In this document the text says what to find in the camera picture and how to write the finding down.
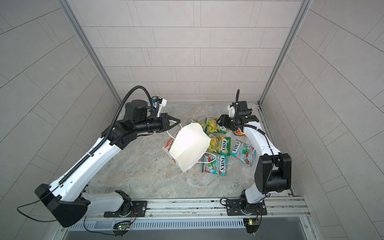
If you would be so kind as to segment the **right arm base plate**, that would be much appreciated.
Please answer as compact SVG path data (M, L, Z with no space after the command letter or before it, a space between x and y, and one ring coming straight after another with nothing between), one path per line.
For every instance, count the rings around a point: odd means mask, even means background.
M264 201L249 204L246 200L222 199L221 204L226 207L228 216L265 216L268 214Z

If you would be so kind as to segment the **right circuit board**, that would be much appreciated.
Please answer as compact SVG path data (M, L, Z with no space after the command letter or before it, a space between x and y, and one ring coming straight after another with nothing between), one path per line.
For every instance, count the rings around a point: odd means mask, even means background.
M243 219L243 222L248 234L255 234L258 231L261 223L257 218Z

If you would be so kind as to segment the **white paper bag red flower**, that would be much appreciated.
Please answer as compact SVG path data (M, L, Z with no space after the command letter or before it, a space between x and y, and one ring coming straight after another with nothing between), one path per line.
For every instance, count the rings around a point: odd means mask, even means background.
M208 153L210 142L199 123L190 123L171 136L163 150L182 172L186 172Z

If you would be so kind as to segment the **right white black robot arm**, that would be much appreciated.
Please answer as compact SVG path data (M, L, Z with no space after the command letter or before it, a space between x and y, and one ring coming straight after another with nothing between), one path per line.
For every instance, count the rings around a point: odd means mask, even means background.
M240 196L240 208L249 215L259 211L260 204L271 193L291 188L292 160L289 154L283 154L272 144L246 101L236 100L228 106L228 110L227 115L220 116L218 125L232 131L241 130L253 147L249 155L258 161L255 183Z

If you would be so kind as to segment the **green yellow Fox's candy packet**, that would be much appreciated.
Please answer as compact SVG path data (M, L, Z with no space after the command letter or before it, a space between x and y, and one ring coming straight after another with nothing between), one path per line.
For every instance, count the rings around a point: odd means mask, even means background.
M205 124L203 126L203 131L207 134L219 133L226 134L227 129L225 127L221 127L217 124L217 119L215 118L206 118Z

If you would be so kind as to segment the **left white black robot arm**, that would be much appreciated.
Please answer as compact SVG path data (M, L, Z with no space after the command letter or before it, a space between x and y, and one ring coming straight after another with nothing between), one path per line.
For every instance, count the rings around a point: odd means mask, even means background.
M96 173L140 133L162 133L180 124L179 119L161 113L160 109L160 104L153 107L143 100L127 103L124 118L113 121L82 159L51 184L36 188L35 194L62 227L70 227L94 214L103 213L106 217L132 214L132 199L124 191L96 195L84 191Z

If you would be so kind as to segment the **teal candy packet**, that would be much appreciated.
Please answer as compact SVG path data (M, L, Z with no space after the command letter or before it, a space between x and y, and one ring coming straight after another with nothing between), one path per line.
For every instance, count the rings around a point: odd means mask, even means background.
M203 173L211 173L219 176L226 176L227 171L227 156L206 153L202 157Z

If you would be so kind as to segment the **circuit board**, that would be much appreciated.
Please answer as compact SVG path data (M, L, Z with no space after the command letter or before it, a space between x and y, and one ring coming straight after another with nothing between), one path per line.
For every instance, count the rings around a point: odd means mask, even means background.
M130 228L131 221L118 222L113 226L114 231L127 231Z
M255 234L258 231L261 223L257 218L243 219L243 222L248 234Z

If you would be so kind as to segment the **aluminium mounting rail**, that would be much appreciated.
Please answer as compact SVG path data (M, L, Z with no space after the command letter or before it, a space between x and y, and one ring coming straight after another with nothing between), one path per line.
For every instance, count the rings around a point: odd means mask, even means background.
M87 195L79 203L63 202L53 210L54 217L64 227L70 227L86 216L100 216L104 212L116 212L124 203L130 201L147 201L144 217L138 219L208 219L208 218L264 218L264 217L308 217L310 211L302 197L277 196L264 200L268 214L265 216L228 216L226 207L220 198L197 199L144 199L131 200L117 193L107 195Z

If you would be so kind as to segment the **teal berry Fox's packet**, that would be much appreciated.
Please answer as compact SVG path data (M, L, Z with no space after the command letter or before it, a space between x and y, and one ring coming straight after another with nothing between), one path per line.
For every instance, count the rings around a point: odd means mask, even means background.
M242 163L246 164L248 167L251 167L256 159L257 152L256 150L239 140L236 140L232 151L231 156L240 160Z

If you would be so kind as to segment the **left circuit board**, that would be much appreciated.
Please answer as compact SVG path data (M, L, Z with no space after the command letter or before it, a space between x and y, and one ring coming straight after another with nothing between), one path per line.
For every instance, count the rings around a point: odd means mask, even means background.
M127 231L130 228L131 221L118 222L113 226L114 231Z

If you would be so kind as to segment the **orange pink Fox's candy packet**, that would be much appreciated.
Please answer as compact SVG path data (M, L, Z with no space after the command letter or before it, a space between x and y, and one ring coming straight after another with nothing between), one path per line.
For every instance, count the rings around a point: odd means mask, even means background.
M238 137L246 137L246 135L242 132L240 128L238 128L237 130L233 130L233 134Z

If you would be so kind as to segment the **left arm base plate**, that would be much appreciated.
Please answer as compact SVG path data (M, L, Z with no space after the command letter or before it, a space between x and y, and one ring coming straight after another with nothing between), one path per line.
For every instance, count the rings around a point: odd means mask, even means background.
M116 212L104 212L104 218L141 218L147 210L147 201L130 201L124 203Z

